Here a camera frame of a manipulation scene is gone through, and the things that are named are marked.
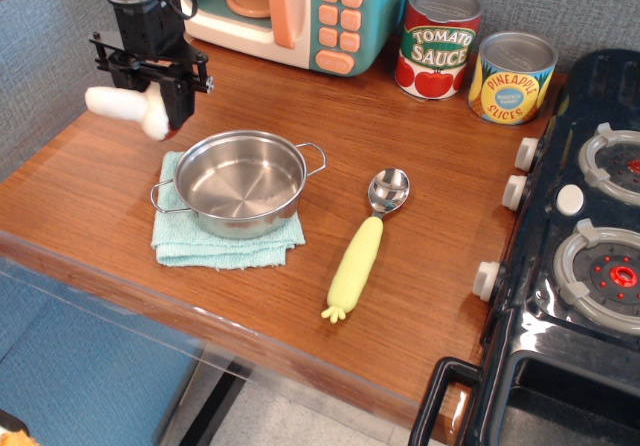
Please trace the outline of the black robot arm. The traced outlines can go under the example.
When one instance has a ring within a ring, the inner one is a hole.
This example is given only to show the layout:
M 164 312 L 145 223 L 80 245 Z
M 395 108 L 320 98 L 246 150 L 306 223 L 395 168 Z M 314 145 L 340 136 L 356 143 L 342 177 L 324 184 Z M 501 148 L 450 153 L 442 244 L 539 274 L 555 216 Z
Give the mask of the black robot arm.
M 96 67 L 111 87 L 91 87 L 87 108 L 101 116 L 134 121 L 153 140 L 173 136 L 194 114 L 195 94 L 213 89 L 208 56 L 185 39 L 180 0 L 108 0 L 118 30 L 94 32 Z

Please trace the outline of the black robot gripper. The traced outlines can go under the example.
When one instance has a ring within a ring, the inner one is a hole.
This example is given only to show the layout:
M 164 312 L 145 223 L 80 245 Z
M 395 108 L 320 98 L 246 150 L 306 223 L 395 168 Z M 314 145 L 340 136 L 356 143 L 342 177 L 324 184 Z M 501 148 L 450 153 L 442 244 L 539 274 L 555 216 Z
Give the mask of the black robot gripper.
M 178 131 L 194 114 L 195 93 L 213 89 L 208 56 L 184 38 L 180 0 L 107 0 L 118 29 L 95 31 L 97 68 L 111 74 L 116 88 L 145 92 L 160 85 L 169 130 Z

